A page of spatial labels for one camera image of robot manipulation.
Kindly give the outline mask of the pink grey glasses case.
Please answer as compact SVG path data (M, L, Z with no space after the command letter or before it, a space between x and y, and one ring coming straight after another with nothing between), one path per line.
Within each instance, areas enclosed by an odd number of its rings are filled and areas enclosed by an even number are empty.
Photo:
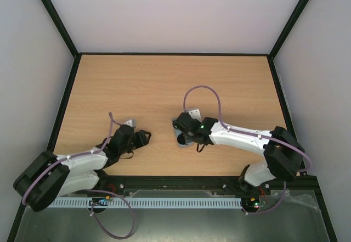
M183 125L183 126L189 126L191 127L192 119L188 117L187 115L179 115L178 117L175 117L172 119L172 127L174 129L176 141L177 141L177 136L180 134L180 131L178 130L178 125ZM189 147L193 145L194 142L190 142L187 145L179 145L178 146L181 148Z

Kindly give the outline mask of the black sunglasses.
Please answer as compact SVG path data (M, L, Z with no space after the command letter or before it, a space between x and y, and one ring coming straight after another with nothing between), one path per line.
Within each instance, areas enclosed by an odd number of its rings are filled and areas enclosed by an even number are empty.
M182 133L177 136L177 142L179 145L187 145L186 139Z

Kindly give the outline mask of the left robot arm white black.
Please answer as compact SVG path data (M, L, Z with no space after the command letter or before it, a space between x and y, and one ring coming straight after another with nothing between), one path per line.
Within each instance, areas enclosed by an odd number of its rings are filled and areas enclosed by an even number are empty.
M24 205L42 211L58 197L94 189L101 170L117 163L123 155L133 155L148 145L150 138L150 132L122 124L113 136L88 151L72 155L44 151L14 181L13 188Z

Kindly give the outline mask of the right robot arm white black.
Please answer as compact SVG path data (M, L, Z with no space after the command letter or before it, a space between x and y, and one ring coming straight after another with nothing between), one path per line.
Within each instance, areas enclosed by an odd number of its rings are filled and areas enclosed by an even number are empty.
M270 130L251 130L231 126L219 119L183 112L172 120L180 145L195 143L197 152L208 145L226 145L255 153L263 158L242 170L235 185L249 194L275 179L293 182L300 172L304 149L283 127Z

